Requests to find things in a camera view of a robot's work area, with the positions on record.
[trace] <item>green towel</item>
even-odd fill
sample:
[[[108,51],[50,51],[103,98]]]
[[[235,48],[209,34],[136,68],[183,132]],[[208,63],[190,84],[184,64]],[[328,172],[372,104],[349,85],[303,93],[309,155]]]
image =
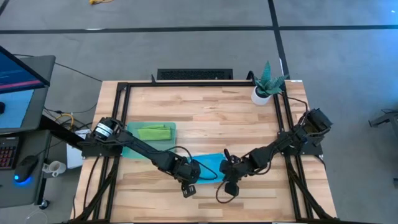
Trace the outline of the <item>green towel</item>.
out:
[[[145,126],[137,131],[139,139],[143,141],[170,140],[172,138],[171,129],[165,127],[164,124]]]

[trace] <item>white pot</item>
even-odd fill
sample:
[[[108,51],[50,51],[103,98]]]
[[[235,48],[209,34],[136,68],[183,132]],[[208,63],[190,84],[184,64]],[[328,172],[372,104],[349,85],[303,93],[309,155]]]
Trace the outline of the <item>white pot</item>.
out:
[[[251,93],[251,101],[253,101],[253,103],[255,103],[257,105],[266,104],[271,96],[261,98],[260,96],[257,95],[256,89],[257,89],[257,87],[254,87],[253,92]]]

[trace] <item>monitor screen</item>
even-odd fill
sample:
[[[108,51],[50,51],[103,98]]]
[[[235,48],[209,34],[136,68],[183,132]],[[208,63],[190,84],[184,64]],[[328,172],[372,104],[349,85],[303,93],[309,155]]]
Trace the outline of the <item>monitor screen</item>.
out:
[[[0,93],[42,88],[48,85],[33,69],[0,47]]]

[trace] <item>gray carpet floor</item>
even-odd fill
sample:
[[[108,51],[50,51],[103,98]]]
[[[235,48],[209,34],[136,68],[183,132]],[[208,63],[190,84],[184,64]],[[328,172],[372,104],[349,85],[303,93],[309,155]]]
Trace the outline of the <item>gray carpet floor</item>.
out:
[[[393,0],[274,0],[280,26],[398,23]],[[270,26],[266,0],[134,0],[90,6],[88,1],[10,0],[0,30],[175,26]],[[312,108],[334,123],[322,146],[338,216],[397,223],[398,139],[388,124],[370,128],[383,108],[398,108],[398,30],[282,31],[291,79],[304,81]],[[55,55],[57,62],[101,80],[148,80],[158,68],[232,68],[235,79],[280,74],[273,31],[123,34],[8,34],[14,54]],[[46,107],[81,111],[96,103],[101,84],[55,67]],[[94,111],[76,114],[88,123]],[[59,144],[51,152],[65,154]],[[47,182],[49,223],[68,220],[79,169]],[[0,209],[0,223],[23,223],[33,205]],[[42,223],[42,217],[28,223]]]

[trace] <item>butcher block tabletop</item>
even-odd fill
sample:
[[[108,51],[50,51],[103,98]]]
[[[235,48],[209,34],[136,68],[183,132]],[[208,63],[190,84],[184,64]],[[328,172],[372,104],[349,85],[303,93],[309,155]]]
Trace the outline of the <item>butcher block tabletop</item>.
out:
[[[117,81],[102,83],[93,127],[102,117],[110,117]],[[307,101],[301,81],[286,81],[290,97]],[[274,100],[265,106],[251,101],[252,86],[133,87],[126,123],[130,121],[171,121],[177,127],[176,145],[186,147],[193,156],[223,152],[243,156],[250,150],[276,140],[279,130]],[[279,96],[285,128],[285,107]],[[119,104],[120,119],[124,91]],[[289,100],[294,122],[305,105]],[[177,149],[177,154],[186,152]],[[75,197],[76,214],[83,210],[88,176],[96,158],[86,158]],[[302,156],[309,191],[331,216],[336,216],[323,164],[314,156]],[[109,161],[108,171],[112,164]],[[87,203],[98,189],[102,166],[99,159],[88,189]],[[111,222],[271,222],[293,221],[294,211],[283,157],[272,160],[266,175],[243,178],[239,196],[220,204],[215,199],[219,184],[196,184],[197,193],[184,198],[181,185],[156,169],[149,160],[122,158],[119,164]],[[298,191],[301,214],[305,217],[302,194]],[[99,218],[104,217],[108,192],[103,196]],[[220,190],[220,200],[230,195]]]

